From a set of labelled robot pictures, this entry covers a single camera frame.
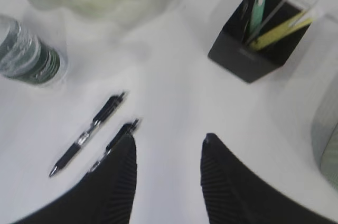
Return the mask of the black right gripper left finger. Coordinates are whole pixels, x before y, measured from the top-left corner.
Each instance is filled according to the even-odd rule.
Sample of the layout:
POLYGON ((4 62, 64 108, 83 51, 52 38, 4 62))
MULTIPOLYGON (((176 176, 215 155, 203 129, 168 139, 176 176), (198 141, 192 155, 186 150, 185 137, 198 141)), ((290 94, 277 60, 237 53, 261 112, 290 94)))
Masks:
POLYGON ((135 139, 126 135, 73 188, 17 223, 129 223, 136 184, 135 139))

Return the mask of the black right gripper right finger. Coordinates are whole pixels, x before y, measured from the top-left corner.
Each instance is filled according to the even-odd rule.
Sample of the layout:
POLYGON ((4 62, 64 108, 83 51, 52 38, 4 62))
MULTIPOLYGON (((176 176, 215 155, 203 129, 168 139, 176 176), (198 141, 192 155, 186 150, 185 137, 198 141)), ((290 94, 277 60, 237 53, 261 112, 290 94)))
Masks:
POLYGON ((262 180, 214 133, 203 140, 200 174, 209 223, 332 223, 262 180))

